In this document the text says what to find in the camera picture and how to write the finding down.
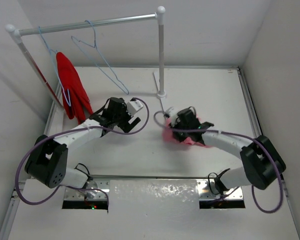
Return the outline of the pink t shirt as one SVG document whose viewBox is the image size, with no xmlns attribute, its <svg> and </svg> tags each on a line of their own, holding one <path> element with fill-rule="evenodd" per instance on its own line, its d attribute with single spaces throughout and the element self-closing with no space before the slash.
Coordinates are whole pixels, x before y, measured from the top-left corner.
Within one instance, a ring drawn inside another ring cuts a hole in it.
<svg viewBox="0 0 300 240">
<path fill-rule="evenodd" d="M 193 141 L 190 137 L 185 138 L 183 141 L 179 141 L 175 138 L 175 132 L 170 128 L 171 119 L 165 118 L 165 126 L 166 128 L 162 130 L 162 139 L 165 143 L 173 143 L 173 144 L 180 144 L 185 146 L 199 146 L 203 148 L 211 148 L 212 146 L 204 145 L 199 142 Z"/>
</svg>

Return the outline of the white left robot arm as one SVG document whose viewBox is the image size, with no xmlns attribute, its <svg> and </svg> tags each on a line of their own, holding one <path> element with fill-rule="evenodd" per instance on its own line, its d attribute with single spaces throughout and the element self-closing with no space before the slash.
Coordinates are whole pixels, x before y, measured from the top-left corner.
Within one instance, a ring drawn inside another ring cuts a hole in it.
<svg viewBox="0 0 300 240">
<path fill-rule="evenodd" d="M 141 120 L 134 117 L 144 105 L 136 98 L 124 101 L 111 97 L 105 105 L 69 133 L 50 138 L 42 135 L 29 155 L 24 170 L 34 179 L 53 189 L 59 185 L 82 189 L 89 176 L 67 166 L 68 156 L 88 142 L 102 138 L 119 127 L 128 134 Z"/>
</svg>

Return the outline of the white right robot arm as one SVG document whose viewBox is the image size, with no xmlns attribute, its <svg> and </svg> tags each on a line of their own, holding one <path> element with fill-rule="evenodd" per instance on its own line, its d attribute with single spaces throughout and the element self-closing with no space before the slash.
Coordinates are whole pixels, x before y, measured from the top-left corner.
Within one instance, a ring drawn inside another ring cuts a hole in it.
<svg viewBox="0 0 300 240">
<path fill-rule="evenodd" d="M 214 124 L 201 122 L 191 107 L 182 110 L 170 107 L 166 116 L 176 141 L 215 147 L 242 162 L 242 167 L 227 168 L 216 175 L 212 189 L 217 194 L 241 186 L 265 190 L 287 168 L 272 142 L 264 135 L 248 139 L 214 130 Z"/>
</svg>

